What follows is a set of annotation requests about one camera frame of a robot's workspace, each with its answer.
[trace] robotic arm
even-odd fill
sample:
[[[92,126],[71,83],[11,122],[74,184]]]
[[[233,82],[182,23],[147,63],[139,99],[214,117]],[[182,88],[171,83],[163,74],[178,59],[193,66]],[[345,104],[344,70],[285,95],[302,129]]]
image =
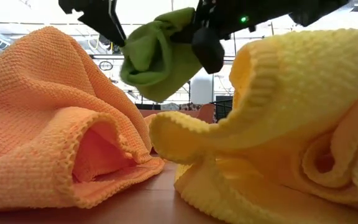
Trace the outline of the robotic arm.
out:
[[[350,0],[199,0],[193,22],[171,36],[173,42],[191,44],[194,54],[208,73],[223,67],[222,39],[233,32],[289,15],[301,26],[308,26],[323,16],[345,6]],[[123,47],[126,36],[116,14],[117,0],[59,0],[66,14],[83,11],[79,21]]]

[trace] wooden table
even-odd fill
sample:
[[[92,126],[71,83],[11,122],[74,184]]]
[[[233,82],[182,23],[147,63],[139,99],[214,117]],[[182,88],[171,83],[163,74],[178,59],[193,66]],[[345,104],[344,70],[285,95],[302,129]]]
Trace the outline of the wooden table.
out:
[[[191,224],[222,223],[184,202],[173,189],[175,164],[92,209],[37,209],[0,213],[0,224],[90,223],[90,224]]]

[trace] orange towel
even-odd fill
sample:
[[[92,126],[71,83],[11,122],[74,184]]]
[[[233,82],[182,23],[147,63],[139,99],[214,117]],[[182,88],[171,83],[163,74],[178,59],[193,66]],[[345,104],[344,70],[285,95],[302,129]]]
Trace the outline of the orange towel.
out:
[[[148,134],[124,92],[59,30],[0,55],[0,210],[90,208],[158,174]]]

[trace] yellow towel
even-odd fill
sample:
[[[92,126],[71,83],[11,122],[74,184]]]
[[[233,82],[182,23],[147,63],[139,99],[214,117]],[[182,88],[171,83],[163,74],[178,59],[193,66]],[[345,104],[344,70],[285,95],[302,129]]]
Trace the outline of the yellow towel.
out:
[[[81,46],[53,27],[0,55],[0,210],[91,208],[160,173],[149,129]]]
[[[358,224],[358,30],[249,43],[230,80],[218,124],[166,112],[150,125],[182,198],[229,223]]]

